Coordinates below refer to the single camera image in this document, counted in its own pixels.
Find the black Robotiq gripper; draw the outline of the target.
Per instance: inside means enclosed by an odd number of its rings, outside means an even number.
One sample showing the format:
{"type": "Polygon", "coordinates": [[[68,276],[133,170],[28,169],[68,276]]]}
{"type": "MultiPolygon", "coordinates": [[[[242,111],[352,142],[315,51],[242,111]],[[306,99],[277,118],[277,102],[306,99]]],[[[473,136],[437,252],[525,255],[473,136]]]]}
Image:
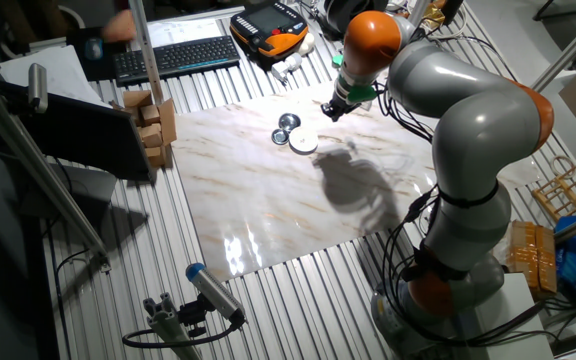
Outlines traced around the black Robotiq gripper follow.
{"type": "Polygon", "coordinates": [[[337,122],[345,115],[344,113],[350,113],[361,105],[361,102],[349,103],[346,98],[343,98],[335,92],[330,103],[324,103],[321,105],[321,110],[333,122],[337,122]]]}

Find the person's hand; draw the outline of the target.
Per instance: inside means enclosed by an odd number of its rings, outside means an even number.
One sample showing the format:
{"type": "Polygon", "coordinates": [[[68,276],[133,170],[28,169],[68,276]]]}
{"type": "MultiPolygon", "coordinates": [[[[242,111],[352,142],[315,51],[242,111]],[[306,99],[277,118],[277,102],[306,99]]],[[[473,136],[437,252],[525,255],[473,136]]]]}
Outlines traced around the person's hand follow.
{"type": "Polygon", "coordinates": [[[131,10],[122,10],[102,29],[102,38],[108,43],[132,41],[136,35],[136,25],[131,10]]]}

